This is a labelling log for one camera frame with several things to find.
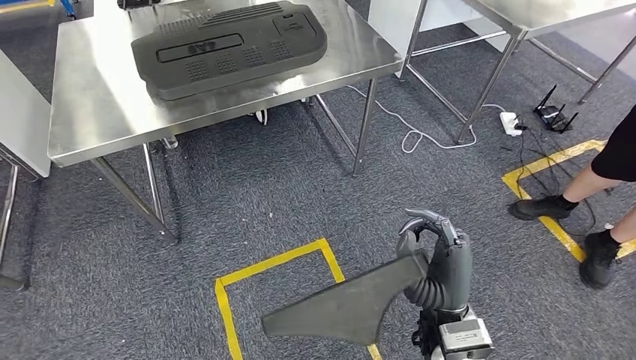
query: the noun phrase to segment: table top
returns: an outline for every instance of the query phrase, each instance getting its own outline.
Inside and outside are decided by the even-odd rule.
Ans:
[[[636,8],[636,0],[463,0],[493,23],[525,38],[555,32]]]
[[[395,49],[344,0],[292,0],[309,5],[327,33],[327,52],[315,64],[179,100],[148,93],[132,40],[160,23],[265,2],[271,0],[189,0],[61,24],[51,160],[61,167],[77,164],[400,70]]]

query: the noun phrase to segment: stainless steel table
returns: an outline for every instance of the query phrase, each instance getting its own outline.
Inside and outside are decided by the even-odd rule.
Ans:
[[[176,242],[163,222],[148,142],[316,95],[355,157],[354,175],[359,174],[376,78],[399,70],[402,61],[344,0],[292,0],[309,5],[327,33],[327,52],[315,64],[174,101],[146,91],[134,63],[132,40],[160,23],[264,2],[270,1],[190,0],[130,12],[109,11],[108,16],[61,24],[52,94],[51,160],[61,167],[91,161],[161,235]],[[370,82],[355,147],[320,93],[363,80]],[[139,145],[145,152],[154,211],[104,159]]]
[[[456,41],[454,43],[448,43],[440,46],[435,46],[430,49],[415,50],[415,42],[419,33],[419,24],[422,22],[422,17],[426,10],[426,4],[428,0],[421,0],[420,8],[418,11],[417,20],[415,21],[415,27],[411,41],[409,43],[409,49],[406,54],[406,59],[403,64],[403,69],[409,70],[415,77],[420,80],[433,94],[444,103],[462,122],[462,131],[457,138],[457,141],[461,141],[466,135],[469,127],[473,126],[475,117],[479,114],[479,111],[484,105],[486,98],[490,94],[494,83],[501,74],[502,69],[510,59],[510,56],[517,49],[521,41],[530,39],[532,44],[536,45],[548,55],[559,60],[562,64],[566,65],[573,71],[586,78],[587,80],[594,82],[595,84],[590,90],[583,96],[580,102],[585,102],[590,94],[600,87],[603,79],[625,58],[627,53],[636,46],[636,37],[630,44],[623,50],[623,52],[616,58],[616,61],[610,65],[610,67],[601,75],[598,79],[589,75],[585,71],[582,71],[576,65],[565,60],[563,57],[556,54],[547,46],[539,43],[536,36],[555,32],[560,29],[564,29],[570,26],[580,25],[582,23],[597,20],[603,17],[609,17],[614,14],[621,14],[636,8],[636,0],[462,0],[467,5],[472,7],[481,13],[484,17],[488,18],[493,23],[496,23],[503,30],[493,34],[482,35],[467,40]],[[410,59],[413,56],[420,56],[428,53],[433,53],[440,50],[449,49],[475,41],[480,41],[488,38],[493,38],[501,35],[510,35],[501,59],[497,63],[493,73],[490,75],[486,86],[481,91],[479,99],[475,108],[470,115],[466,117],[462,114],[450,101],[448,101],[437,89],[434,88],[411,64]]]

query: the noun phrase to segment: black shorts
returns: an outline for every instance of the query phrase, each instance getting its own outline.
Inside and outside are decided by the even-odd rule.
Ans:
[[[602,178],[636,182],[636,106],[594,158],[592,171]]]

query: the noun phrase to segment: black shoe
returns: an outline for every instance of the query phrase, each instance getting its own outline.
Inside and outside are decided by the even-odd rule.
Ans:
[[[519,200],[508,207],[510,215],[519,220],[535,220],[539,216],[565,219],[577,204],[566,205],[560,196],[548,196],[539,200]]]
[[[604,289],[617,274],[616,256],[620,247],[612,238],[608,240],[602,234],[597,232],[585,238],[583,247],[587,258],[578,268],[581,281],[594,289]]]

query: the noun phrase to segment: yellow floor tape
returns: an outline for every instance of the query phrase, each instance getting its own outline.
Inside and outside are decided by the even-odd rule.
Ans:
[[[216,280],[214,284],[214,294],[217,297],[220,315],[223,319],[223,326],[225,327],[225,335],[227,338],[227,347],[229,349],[229,354],[232,356],[233,360],[242,360],[243,354],[241,352],[241,347],[239,346],[239,339],[236,335],[234,320],[232,318],[232,310],[230,309],[230,300],[227,297],[225,287],[237,281],[249,278],[252,275],[264,272],[267,269],[271,269],[275,266],[279,266],[298,257],[302,257],[318,250],[320,250],[320,252],[324,256],[325,261],[329,266],[329,270],[331,270],[331,276],[333,276],[334,280],[337,283],[344,281],[344,275],[340,269],[340,266],[338,265],[338,262],[336,261],[336,257],[332,251],[332,248],[329,246],[329,243],[325,238],[319,238],[309,244],[289,250],[286,253],[282,253],[267,260],[263,260],[262,262],[258,262],[257,264],[250,265],[247,268],[242,268],[241,270],[234,271],[233,273],[219,277]],[[372,360],[382,360],[380,351],[375,344],[367,346],[367,350]]]
[[[512,190],[512,192],[517,195],[517,197],[519,197],[519,199],[532,199],[532,197],[530,197],[530,195],[518,184],[519,180],[526,178],[533,173],[545,170],[555,164],[567,161],[589,150],[597,150],[600,152],[605,147],[605,143],[605,141],[597,140],[583,142],[581,144],[572,146],[571,148],[559,151],[556,154],[552,154],[550,155],[550,158],[543,157],[542,159],[530,163],[525,167],[520,167],[519,169],[512,170],[511,172],[505,174],[501,179],[506,185],[508,185],[510,190]],[[559,223],[545,216],[540,217],[539,221],[541,221],[545,225],[545,227],[550,230],[552,235],[554,235],[559,240],[559,242],[561,242],[561,244],[565,246],[565,248],[570,252],[570,254],[572,254],[572,256],[576,260],[578,260],[579,262],[585,260],[585,252],[583,251],[583,249],[578,246],[576,241],[572,240],[570,235],[568,235],[568,233],[563,230]],[[634,251],[636,251],[636,239],[623,244],[619,250],[618,257],[625,257],[633,253]]]
[[[43,6],[53,6],[56,3],[55,0],[35,0],[35,1],[20,1],[16,4],[10,4],[0,6],[0,14],[10,13],[13,11],[28,10],[33,8],[41,8]]]

